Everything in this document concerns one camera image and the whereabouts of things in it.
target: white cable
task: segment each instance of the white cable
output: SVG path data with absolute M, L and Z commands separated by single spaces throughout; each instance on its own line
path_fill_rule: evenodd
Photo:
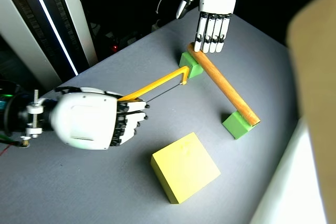
M 43 9 L 44 13 L 45 13 L 46 16 L 47 16 L 47 19 L 48 19 L 48 21 L 49 21 L 49 23 L 50 23 L 50 25 L 51 25 L 51 27 L 52 27 L 52 29 L 53 29 L 55 35 L 56 35 L 56 38 L 57 38 L 59 44 L 61 45 L 61 48 L 63 49 L 63 52 L 64 52 L 65 56 L 67 57 L 67 59 L 68 59 L 70 65 L 71 65 L 71 67 L 72 67 L 73 72 L 75 73 L 75 75 L 78 75 L 78 72 L 77 72 L 77 70 L 76 70 L 76 68 L 75 68 L 75 65 L 74 65 L 74 63 L 72 62 L 72 60 L 71 60 L 71 58 L 70 58 L 70 56 L 69 56 L 69 53 L 68 53 L 67 49 L 65 48 L 65 45 L 64 45 L 64 43 L 63 43 L 61 37 L 59 36 L 59 33 L 58 33 L 57 29 L 56 29 L 56 26 L 55 26 L 55 24 L 54 24 L 54 22 L 53 22 L 53 20 L 52 20 L 52 18 L 51 18 L 51 16 L 50 16 L 50 14 L 49 14 L 49 11 L 48 11 L 48 9 L 47 9 L 47 6 L 45 5 L 45 3 L 44 3 L 43 0 L 39 0 L 39 2 L 40 2 L 40 4 L 41 4 L 41 6 L 42 6 L 42 9 Z
M 156 14 L 159 14 L 159 7 L 160 7 L 160 4 L 161 4 L 161 1 L 162 1 L 162 0 L 160 0 L 160 1 L 159 1 L 159 4 L 157 5 L 157 8 L 156 8 Z

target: white robotic hand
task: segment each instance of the white robotic hand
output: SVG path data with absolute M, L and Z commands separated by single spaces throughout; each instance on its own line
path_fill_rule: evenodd
M 176 18 L 182 18 L 193 0 L 182 0 Z M 195 38 L 195 52 L 221 52 L 236 0 L 199 0 L 200 19 Z
M 122 96 L 94 88 L 61 87 L 63 96 L 50 114 L 51 126 L 66 144 L 87 150 L 119 146 L 136 134 L 142 111 L 149 106 L 135 99 L 118 101 Z

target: red wire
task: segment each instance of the red wire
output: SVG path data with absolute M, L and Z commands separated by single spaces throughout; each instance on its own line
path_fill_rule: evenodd
M 14 144 L 14 143 L 12 143 L 12 144 L 8 144 L 7 147 L 4 148 L 4 149 L 2 150 L 2 152 L 0 152 L 0 156 L 1 156 L 2 154 L 4 154 L 4 153 L 8 150 L 8 148 L 10 148 L 10 146 L 12 146 L 13 144 Z

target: yellow block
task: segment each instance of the yellow block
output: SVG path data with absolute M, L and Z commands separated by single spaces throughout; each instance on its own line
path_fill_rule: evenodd
M 196 134 L 152 155 L 151 165 L 172 204 L 180 204 L 220 175 Z

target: robotic hand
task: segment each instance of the robotic hand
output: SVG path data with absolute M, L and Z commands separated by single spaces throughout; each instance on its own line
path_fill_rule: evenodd
M 119 101 L 122 96 L 94 88 L 60 87 L 59 101 L 38 98 L 19 91 L 17 85 L 1 81 L 0 129 L 10 136 L 24 132 L 19 147 L 28 147 L 31 138 L 54 130 L 62 142 L 87 150 L 106 150 L 119 146 L 136 134 L 140 121 L 147 119 L 142 111 L 149 106 L 135 99 Z
M 176 18 L 182 18 L 193 0 L 182 0 Z M 221 52 L 228 31 L 230 16 L 236 0 L 199 0 L 200 19 L 195 38 L 194 51 L 202 47 L 204 53 Z

